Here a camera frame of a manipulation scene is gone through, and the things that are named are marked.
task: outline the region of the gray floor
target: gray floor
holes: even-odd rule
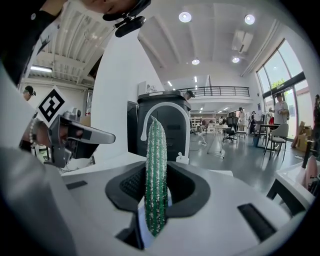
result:
[[[252,144],[252,136],[248,136],[246,141],[243,138],[233,144],[227,140],[223,145],[225,157],[216,156],[215,152],[219,150],[219,142],[215,138],[212,147],[207,154],[208,147],[213,140],[213,134],[205,136],[193,135],[190,137],[190,164],[205,169],[232,171],[233,176],[244,181],[262,194],[267,194],[275,178],[274,173],[277,170],[295,165],[302,162],[295,158],[295,155],[303,156],[303,153],[292,149],[291,143],[287,142],[285,157],[283,161],[284,150],[277,155],[271,155],[267,151],[264,155],[262,148],[256,148]]]

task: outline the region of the white wall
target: white wall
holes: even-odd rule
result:
[[[136,30],[122,38],[113,36],[103,54],[94,83],[91,126],[116,136],[113,144],[102,144],[94,153],[96,163],[125,154],[127,101],[137,102],[138,84],[147,81],[158,91],[164,88],[137,39]]]
[[[39,85],[31,85],[36,92],[36,96],[32,96],[28,103],[36,109],[40,102],[47,96],[47,94],[52,90],[53,86],[39,86]],[[63,93],[63,95],[68,99],[70,104],[81,110],[81,115],[85,115],[85,97],[87,96],[87,91],[76,90],[76,89],[66,89],[58,86],[58,89]]]
[[[132,52],[130,60],[133,61],[130,68],[130,84],[128,85],[128,101],[137,102],[138,84],[146,82],[151,87],[154,86],[158,92],[164,91],[164,87],[153,67],[145,50],[137,39],[138,31],[130,33],[132,39],[128,39],[128,46]]]

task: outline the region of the bracelet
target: bracelet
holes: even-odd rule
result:
[[[39,127],[42,125],[43,121],[39,121],[38,119],[33,119],[30,124],[30,133],[29,133],[29,141],[31,144],[38,143],[37,142],[37,134]]]

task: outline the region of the white ceiling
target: white ceiling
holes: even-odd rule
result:
[[[183,11],[191,14],[191,22],[179,20],[179,14]],[[245,23],[247,14],[255,16],[253,25]],[[140,29],[138,38],[163,83],[167,80],[166,73],[177,67],[186,72],[183,76],[179,72],[175,78],[187,77],[190,69],[186,65],[192,66],[195,58],[200,60],[199,68],[200,65],[212,63],[227,64],[240,74],[268,36],[273,20],[257,9],[234,4],[200,3],[183,8],[173,5],[148,19]],[[253,34],[247,52],[239,54],[232,50],[236,30]],[[232,63],[235,56],[240,57],[240,63]]]
[[[76,0],[67,2],[63,9],[57,34],[33,63],[52,68],[52,73],[31,70],[29,78],[93,85],[95,80],[88,74],[104,53],[113,23]]]
[[[146,12],[150,10],[153,15],[156,14],[154,7],[162,3],[160,0],[153,0],[153,6],[147,8]],[[212,74],[210,70],[216,67],[216,64],[228,65],[239,73],[243,71],[264,42],[273,21],[256,9],[240,5],[182,5],[183,2],[178,0],[167,1],[164,9],[159,7],[160,14],[146,21],[138,36],[158,75],[161,73],[159,78],[162,83],[168,81],[165,77],[170,71],[177,74],[170,76],[176,89],[193,87],[191,66],[199,72],[198,87],[206,86],[206,77]],[[191,22],[179,21],[182,11],[191,13]],[[244,17],[249,13],[256,17],[256,22],[251,26],[244,23]],[[32,70],[29,77],[58,79],[92,86],[95,81],[89,72],[103,55],[116,22],[104,21],[101,14],[86,10],[78,0],[65,4],[61,19],[57,35],[34,62],[35,65],[52,68],[53,73]],[[233,64],[231,59],[237,53],[232,51],[232,41],[237,29],[250,32],[254,37],[248,52],[240,56],[241,62]],[[198,66],[191,64],[195,58],[201,61]],[[177,67],[184,72],[177,73]]]
[[[195,82],[195,77],[186,77],[186,78],[179,78],[175,80],[170,80],[172,87],[168,84],[168,82],[163,83],[163,87],[165,90],[172,90],[173,88],[176,90],[185,89],[185,88],[195,88],[195,85],[199,87],[209,86],[209,76],[208,75],[198,75],[197,82]]]

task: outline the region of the black trash bin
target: black trash bin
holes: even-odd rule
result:
[[[149,128],[152,123],[151,117],[146,127],[147,140],[142,141],[141,134],[144,128],[144,121],[148,111],[158,103],[171,102],[179,105],[186,113],[191,109],[190,104],[183,97],[180,91],[162,91],[140,95],[138,98],[138,133],[137,133],[137,154],[145,157]],[[167,160],[176,161],[178,153],[185,154],[186,146],[186,120],[181,112],[172,106],[161,106],[151,113],[163,126],[166,136]]]

